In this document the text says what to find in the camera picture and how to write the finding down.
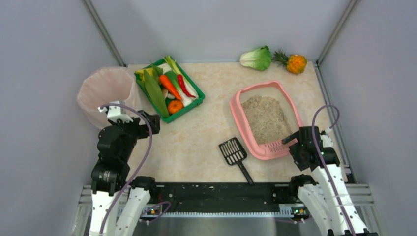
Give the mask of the pink litter box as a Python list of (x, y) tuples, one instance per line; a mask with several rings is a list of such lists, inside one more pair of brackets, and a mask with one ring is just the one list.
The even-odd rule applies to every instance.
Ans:
[(295, 103), (279, 81), (254, 84), (238, 90), (230, 99), (237, 128), (249, 152), (261, 160), (289, 154), (284, 138), (303, 126)]

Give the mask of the pink lined trash bin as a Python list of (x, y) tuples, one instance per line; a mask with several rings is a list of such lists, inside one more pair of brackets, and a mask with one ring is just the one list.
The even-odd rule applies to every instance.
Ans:
[(141, 110), (139, 91), (134, 73), (126, 67), (102, 67), (83, 81), (76, 100), (89, 122), (102, 129), (110, 123), (98, 108), (122, 101), (136, 111)]

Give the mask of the black litter scoop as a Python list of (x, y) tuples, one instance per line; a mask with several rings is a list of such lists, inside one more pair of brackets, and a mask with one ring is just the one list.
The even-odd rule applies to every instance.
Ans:
[(249, 185), (254, 185), (254, 181), (243, 164), (243, 160), (247, 158), (247, 152), (237, 137), (233, 137), (218, 145), (222, 156), (226, 163), (230, 166), (237, 165)]

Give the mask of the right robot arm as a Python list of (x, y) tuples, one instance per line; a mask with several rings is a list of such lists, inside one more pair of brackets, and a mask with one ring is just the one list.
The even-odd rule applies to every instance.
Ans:
[(302, 126), (284, 138), (296, 166), (312, 175), (291, 178), (290, 192), (308, 209), (324, 236), (376, 236), (359, 216), (345, 185), (342, 168), (329, 138), (316, 126)]

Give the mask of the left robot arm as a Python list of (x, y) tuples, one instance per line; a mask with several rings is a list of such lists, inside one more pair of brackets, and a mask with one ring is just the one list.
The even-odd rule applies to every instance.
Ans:
[(127, 180), (128, 160), (139, 139), (160, 131), (160, 116), (143, 110), (132, 118), (118, 106), (105, 107), (109, 126), (99, 132), (98, 161), (91, 173), (90, 236), (131, 236), (156, 190), (152, 177)]

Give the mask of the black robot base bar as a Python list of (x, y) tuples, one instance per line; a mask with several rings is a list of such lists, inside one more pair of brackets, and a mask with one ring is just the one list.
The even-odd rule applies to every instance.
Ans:
[(150, 204), (168, 201), (169, 213), (293, 213), (304, 204), (288, 183), (160, 182)]

